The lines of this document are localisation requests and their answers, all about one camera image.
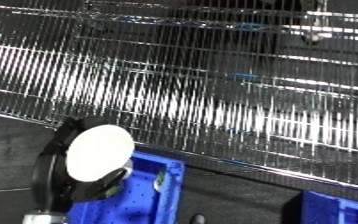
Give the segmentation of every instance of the gray surface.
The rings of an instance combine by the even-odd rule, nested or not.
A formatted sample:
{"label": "gray surface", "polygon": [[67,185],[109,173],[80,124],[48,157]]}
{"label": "gray surface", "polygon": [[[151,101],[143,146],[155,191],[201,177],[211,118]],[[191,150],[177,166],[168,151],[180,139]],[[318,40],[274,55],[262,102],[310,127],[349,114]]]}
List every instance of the gray surface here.
{"label": "gray surface", "polygon": [[[0,118],[0,190],[29,187],[36,155],[51,138],[41,126]],[[179,223],[203,213],[209,223],[281,223],[299,191],[187,168]],[[0,224],[20,223],[33,208],[29,191],[0,192]]]}
{"label": "gray surface", "polygon": [[28,187],[37,154],[52,130],[0,118],[0,190]]}

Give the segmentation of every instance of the dark floor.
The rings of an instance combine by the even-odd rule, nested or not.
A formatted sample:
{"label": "dark floor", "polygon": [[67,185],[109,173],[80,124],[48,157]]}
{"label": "dark floor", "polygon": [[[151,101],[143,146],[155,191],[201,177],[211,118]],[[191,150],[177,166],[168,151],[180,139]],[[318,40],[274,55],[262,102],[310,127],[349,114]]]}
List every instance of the dark floor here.
{"label": "dark floor", "polygon": [[[21,223],[32,210],[28,188],[36,155],[52,130],[0,118],[0,224]],[[178,223],[203,213],[209,223],[283,223],[281,209],[298,191],[187,168]]]}

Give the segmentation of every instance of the white disc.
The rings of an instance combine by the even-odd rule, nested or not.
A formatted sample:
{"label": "white disc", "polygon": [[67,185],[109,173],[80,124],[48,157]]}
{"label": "white disc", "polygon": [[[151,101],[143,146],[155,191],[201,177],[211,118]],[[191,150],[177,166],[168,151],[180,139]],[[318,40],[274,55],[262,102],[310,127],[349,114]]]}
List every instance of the white disc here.
{"label": "white disc", "polygon": [[132,156],[131,135],[115,125],[102,125],[81,133],[67,152],[68,174],[82,182],[96,181],[122,168]]}

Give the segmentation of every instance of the metal cart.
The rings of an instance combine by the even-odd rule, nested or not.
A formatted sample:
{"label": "metal cart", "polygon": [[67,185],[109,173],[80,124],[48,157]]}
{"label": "metal cart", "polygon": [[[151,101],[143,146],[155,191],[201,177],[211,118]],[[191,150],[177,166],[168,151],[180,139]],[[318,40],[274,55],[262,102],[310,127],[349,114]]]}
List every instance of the metal cart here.
{"label": "metal cart", "polygon": [[358,1],[222,2],[0,0],[0,116],[358,197]]}

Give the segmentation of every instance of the wire rack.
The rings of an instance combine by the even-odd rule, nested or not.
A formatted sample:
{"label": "wire rack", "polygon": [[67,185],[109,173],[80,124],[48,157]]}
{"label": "wire rack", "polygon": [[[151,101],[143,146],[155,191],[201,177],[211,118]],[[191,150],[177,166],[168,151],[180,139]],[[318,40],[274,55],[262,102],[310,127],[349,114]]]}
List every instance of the wire rack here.
{"label": "wire rack", "polygon": [[358,1],[0,0],[0,115],[358,186]]}

